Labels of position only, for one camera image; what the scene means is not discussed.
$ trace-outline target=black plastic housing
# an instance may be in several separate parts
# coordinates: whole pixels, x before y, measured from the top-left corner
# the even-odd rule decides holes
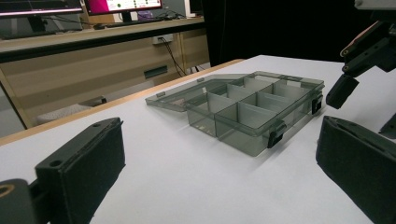
[[[326,96],[326,104],[336,109],[341,108],[350,94],[358,86],[359,81],[354,77],[342,75],[338,78],[332,89]]]
[[[54,206],[51,224],[89,223],[125,165],[120,119],[93,124],[35,168]]]
[[[325,116],[316,159],[375,224],[396,223],[396,144],[353,122]]]

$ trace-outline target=desk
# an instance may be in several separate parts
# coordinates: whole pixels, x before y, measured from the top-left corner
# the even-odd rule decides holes
[[[209,62],[204,19],[159,21],[105,30],[0,41],[0,81],[27,128],[36,117],[133,86],[179,78],[164,44],[183,68]],[[145,76],[147,71],[154,75]]]
[[[310,77],[325,81],[326,95],[342,66],[257,56],[201,77],[255,71]],[[99,106],[80,119],[54,121],[61,122],[59,126],[49,123],[48,129],[27,130],[14,142],[1,139],[0,180],[32,182],[35,165],[51,152],[96,121],[120,117],[126,166],[92,223],[372,223],[318,167],[317,140],[324,115],[377,132],[396,111],[396,102],[389,100],[396,72],[369,70],[340,110],[324,106],[290,140],[255,158],[190,127],[185,113],[146,105],[150,95],[193,78],[128,96],[114,106]]]

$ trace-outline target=electrical outlet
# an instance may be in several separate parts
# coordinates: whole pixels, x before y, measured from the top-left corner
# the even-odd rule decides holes
[[[157,35],[152,37],[152,44],[157,45],[157,44],[163,44],[163,40],[165,42],[171,42],[173,41],[173,34],[170,35]]]

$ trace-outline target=cable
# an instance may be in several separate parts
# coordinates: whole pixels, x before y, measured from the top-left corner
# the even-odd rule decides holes
[[[156,18],[158,18],[158,19],[165,19],[165,18],[168,18],[168,17],[170,17],[172,19],[176,19],[176,18],[179,18],[179,17],[183,18],[183,19],[187,19],[187,17],[185,15],[180,14],[178,12],[175,12],[173,10],[167,10],[167,11],[161,13],[160,15],[156,16]]]
[[[194,74],[194,73],[196,73],[196,72],[199,72],[199,69],[198,69],[197,66],[194,66],[194,67],[191,67],[191,68],[190,68],[190,74]]]
[[[175,65],[175,68],[176,68],[176,71],[177,71],[178,75],[179,75],[180,77],[183,77],[183,76],[180,74],[180,72],[178,71],[177,68],[179,68],[179,69],[181,70],[181,72],[184,74],[184,76],[186,76],[187,74],[186,74],[186,73],[184,72],[184,70],[180,67],[180,65],[178,65],[178,63],[176,62],[175,57],[174,57],[174,55],[173,55],[173,53],[172,53],[171,48],[169,47],[168,42],[166,42],[165,38],[163,38],[163,37],[160,37],[160,39],[161,39],[161,41],[165,44],[166,48],[168,49],[168,52],[169,52],[169,54],[170,54],[171,57],[172,57],[172,60],[173,60],[173,62],[174,62],[174,65]]]

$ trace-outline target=box latch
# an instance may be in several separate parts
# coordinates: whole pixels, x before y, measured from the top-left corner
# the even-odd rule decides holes
[[[323,99],[323,95],[321,92],[318,93],[318,96],[312,100],[312,114],[316,114],[321,109],[321,101]]]
[[[278,120],[270,129],[270,137],[268,139],[268,148],[273,147],[276,143],[278,143],[282,137],[283,133],[286,131],[288,126],[285,121]]]

